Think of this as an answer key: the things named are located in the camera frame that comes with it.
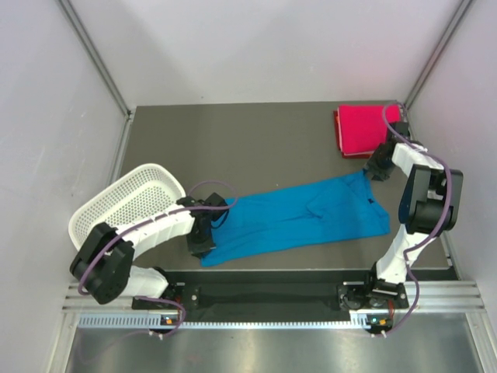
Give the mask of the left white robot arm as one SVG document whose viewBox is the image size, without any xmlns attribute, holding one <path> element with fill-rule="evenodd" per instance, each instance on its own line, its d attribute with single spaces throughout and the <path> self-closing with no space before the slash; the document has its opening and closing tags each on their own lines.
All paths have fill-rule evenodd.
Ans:
<svg viewBox="0 0 497 373">
<path fill-rule="evenodd" d="M 189 254 L 204 258 L 215 248 L 214 222 L 229 215 L 227 201 L 217 193 L 205 200 L 182 197 L 166 209 L 118 226 L 105 221 L 89 231 L 69 272 L 79 282 L 79 292 L 100 305 L 121 295 L 149 297 L 159 308 L 168 308 L 176 290 L 165 272 L 140 268 L 134 261 L 149 249 L 178 236 L 186 238 Z"/>
</svg>

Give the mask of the aluminium front rail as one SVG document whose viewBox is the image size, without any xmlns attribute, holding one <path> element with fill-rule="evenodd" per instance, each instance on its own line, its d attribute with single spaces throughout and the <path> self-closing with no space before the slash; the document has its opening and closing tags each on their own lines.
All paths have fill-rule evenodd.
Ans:
<svg viewBox="0 0 497 373">
<path fill-rule="evenodd" d="M 127 312 L 131 310 L 132 297 L 123 296 L 106 305 L 99 305 L 89 296 L 78 295 L 71 284 L 62 305 L 64 312 Z M 421 281 L 419 300 L 415 310 L 420 313 L 483 312 L 480 291 L 471 281 Z"/>
</svg>

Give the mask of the folded pink t-shirt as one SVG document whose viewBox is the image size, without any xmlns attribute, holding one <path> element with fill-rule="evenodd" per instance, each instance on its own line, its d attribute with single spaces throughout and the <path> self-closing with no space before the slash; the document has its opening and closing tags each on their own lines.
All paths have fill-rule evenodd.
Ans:
<svg viewBox="0 0 497 373">
<path fill-rule="evenodd" d="M 340 105 L 342 150 L 346 154 L 373 152 L 386 140 L 385 105 Z"/>
</svg>

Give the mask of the blue t-shirt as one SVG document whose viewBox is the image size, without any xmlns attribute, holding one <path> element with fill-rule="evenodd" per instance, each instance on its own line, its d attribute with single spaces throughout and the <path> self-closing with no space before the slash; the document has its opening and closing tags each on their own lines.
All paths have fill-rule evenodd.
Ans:
<svg viewBox="0 0 497 373">
<path fill-rule="evenodd" d="M 300 186 L 241 197 L 213 231 L 215 249 L 201 264 L 213 267 L 302 246 L 387 235 L 389 214 L 359 171 Z"/>
</svg>

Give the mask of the folded red t-shirt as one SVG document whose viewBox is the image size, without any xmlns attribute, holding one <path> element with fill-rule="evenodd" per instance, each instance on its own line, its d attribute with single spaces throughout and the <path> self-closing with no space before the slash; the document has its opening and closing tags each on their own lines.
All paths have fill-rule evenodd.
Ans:
<svg viewBox="0 0 497 373">
<path fill-rule="evenodd" d="M 372 156 L 373 152 L 360 152 L 360 153 L 352 153 L 346 154 L 342 150 L 342 136 L 341 136 L 341 128 L 339 123 L 339 113 L 337 110 L 333 111 L 333 123 L 335 129 L 335 140 L 337 144 L 337 148 L 344 159 L 368 159 Z"/>
</svg>

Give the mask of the white perforated plastic basket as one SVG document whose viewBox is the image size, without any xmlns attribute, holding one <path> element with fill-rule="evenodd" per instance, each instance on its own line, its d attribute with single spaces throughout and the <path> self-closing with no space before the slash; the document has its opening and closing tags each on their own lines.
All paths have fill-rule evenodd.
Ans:
<svg viewBox="0 0 497 373">
<path fill-rule="evenodd" d="M 185 195 L 179 181 L 164 167 L 143 164 L 83 204 L 69 221 L 69 236 L 75 248 L 81 249 L 100 222 L 112 227 L 135 223 L 166 211 Z"/>
</svg>

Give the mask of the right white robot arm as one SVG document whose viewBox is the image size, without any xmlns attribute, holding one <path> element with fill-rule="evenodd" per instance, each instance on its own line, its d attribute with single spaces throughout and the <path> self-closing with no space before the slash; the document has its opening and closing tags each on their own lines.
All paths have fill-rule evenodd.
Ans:
<svg viewBox="0 0 497 373">
<path fill-rule="evenodd" d="M 372 180 L 385 181 L 395 168 L 407 176 L 398 208 L 400 228 L 362 289 L 363 300 L 374 308 L 401 299 L 412 264 L 432 241 L 455 226 L 461 202 L 464 174 L 412 142 L 406 122 L 387 124 L 386 141 L 367 161 L 364 172 Z"/>
</svg>

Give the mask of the left aluminium frame post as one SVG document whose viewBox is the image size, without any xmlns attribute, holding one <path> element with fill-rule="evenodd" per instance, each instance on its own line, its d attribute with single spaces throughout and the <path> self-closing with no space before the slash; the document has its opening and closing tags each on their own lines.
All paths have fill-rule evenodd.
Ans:
<svg viewBox="0 0 497 373">
<path fill-rule="evenodd" d="M 55 3 L 60 8 L 62 13 L 64 14 L 64 17 L 69 22 L 70 27 L 75 32 L 76 37 L 78 38 L 87 56 L 89 57 L 89 60 L 92 62 L 92 65 L 95 68 L 97 74 L 102 79 L 103 84 L 107 88 L 109 94 L 112 96 L 114 103 L 117 105 L 120 112 L 125 117 L 129 117 L 131 114 L 131 109 L 128 107 L 123 95 L 117 88 L 114 79 L 112 78 L 108 68 L 106 67 L 101 54 L 96 48 L 77 10 L 69 0 L 56 0 Z"/>
</svg>

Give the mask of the aluminium frame post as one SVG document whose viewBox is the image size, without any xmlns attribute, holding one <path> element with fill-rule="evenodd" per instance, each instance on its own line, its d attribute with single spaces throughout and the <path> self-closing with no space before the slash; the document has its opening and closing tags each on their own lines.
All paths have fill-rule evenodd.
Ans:
<svg viewBox="0 0 497 373">
<path fill-rule="evenodd" d="M 436 43 L 429 56 L 422 66 L 414 85 L 409 90 L 404 106 L 406 110 L 410 110 L 415 101 L 419 97 L 424 86 L 428 82 L 429 77 L 434 72 L 436 66 L 440 62 L 444 52 L 449 47 L 450 42 L 455 38 L 458 29 L 461 27 L 472 6 L 475 4 L 474 0 L 461 0 L 457 2 L 455 10 L 450 15 L 450 18 L 442 29 L 441 34 L 436 38 Z"/>
<path fill-rule="evenodd" d="M 123 95 L 117 88 L 114 79 L 112 78 L 108 68 L 106 67 L 101 54 L 96 48 L 77 10 L 69 0 L 56 0 L 55 3 L 60 8 L 62 13 L 64 14 L 64 17 L 69 22 L 70 27 L 75 32 L 76 37 L 78 38 L 87 56 L 89 57 L 89 60 L 92 62 L 92 65 L 95 68 L 97 74 L 102 79 L 103 84 L 107 88 L 109 94 L 112 96 L 114 103 L 117 105 L 120 112 L 125 117 L 129 117 L 131 114 L 131 109 L 128 107 Z"/>
</svg>

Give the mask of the right aluminium frame post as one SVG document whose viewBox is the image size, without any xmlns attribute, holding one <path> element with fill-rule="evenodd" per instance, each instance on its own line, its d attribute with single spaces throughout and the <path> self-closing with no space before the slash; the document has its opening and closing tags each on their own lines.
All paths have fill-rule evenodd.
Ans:
<svg viewBox="0 0 497 373">
<path fill-rule="evenodd" d="M 440 62 L 444 52 L 449 47 L 450 42 L 455 38 L 458 29 L 461 27 L 472 6 L 475 4 L 474 0 L 461 0 L 457 2 L 455 10 L 450 15 L 450 18 L 442 29 L 441 34 L 436 38 L 436 43 L 429 56 L 422 66 L 414 85 L 409 90 L 404 106 L 406 110 L 410 110 L 415 101 L 419 97 L 424 86 L 428 82 L 429 77 L 434 72 L 436 66 Z"/>
</svg>

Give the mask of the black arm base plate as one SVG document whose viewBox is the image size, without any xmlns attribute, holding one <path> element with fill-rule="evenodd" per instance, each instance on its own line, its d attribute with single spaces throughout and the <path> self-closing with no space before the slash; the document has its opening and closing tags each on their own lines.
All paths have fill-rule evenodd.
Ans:
<svg viewBox="0 0 497 373">
<path fill-rule="evenodd" d="M 173 284 L 158 297 L 182 305 L 190 322 L 345 321 L 369 305 L 337 283 Z"/>
</svg>

